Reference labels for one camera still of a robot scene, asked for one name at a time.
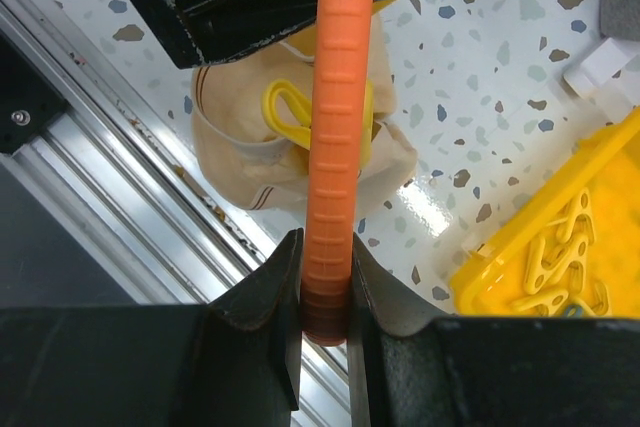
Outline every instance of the orange tube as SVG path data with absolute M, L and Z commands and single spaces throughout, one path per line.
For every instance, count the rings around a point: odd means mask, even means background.
M 318 0 L 302 327 L 323 345 L 347 335 L 353 222 L 373 0 Z

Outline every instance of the beige cloth bag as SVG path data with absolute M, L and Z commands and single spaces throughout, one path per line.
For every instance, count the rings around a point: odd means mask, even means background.
M 200 168 L 218 193 L 246 210 L 306 207 L 309 152 L 267 127 L 262 94 L 278 78 L 311 98 L 313 67 L 288 46 L 273 44 L 231 64 L 194 70 L 192 117 Z M 371 160 L 358 177 L 357 218 L 380 207 L 414 173 L 417 153 L 384 121 L 395 110 L 389 61 L 378 16 L 372 17 L 368 78 L 374 89 Z M 295 122 L 282 99 L 278 113 Z

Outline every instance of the screw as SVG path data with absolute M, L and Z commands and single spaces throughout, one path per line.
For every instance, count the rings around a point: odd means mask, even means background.
M 18 124 L 19 126 L 24 127 L 29 122 L 31 122 L 31 116 L 29 115 L 29 112 L 27 112 L 26 110 L 16 110 L 14 113 L 11 114 L 11 120 L 15 124 Z

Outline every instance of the speckled tabletop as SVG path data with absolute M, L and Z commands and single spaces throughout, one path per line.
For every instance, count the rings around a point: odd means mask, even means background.
M 173 66 L 129 1 L 52 1 L 191 145 L 191 73 Z M 453 309 L 447 279 L 466 251 L 508 221 L 578 139 L 640 99 L 640 58 L 607 86 L 622 93 L 615 115 L 606 96 L 581 101 L 561 82 L 600 38 L 598 5 L 398 0 L 382 12 L 393 120 L 420 160 L 415 179 L 356 229 L 384 266 L 443 309 Z M 303 222 L 281 211 L 255 218 L 276 241 Z

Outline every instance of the clip inside yellow bin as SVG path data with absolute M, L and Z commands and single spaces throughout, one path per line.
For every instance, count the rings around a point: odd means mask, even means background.
M 582 141 L 451 280 L 465 315 L 640 318 L 640 108 Z

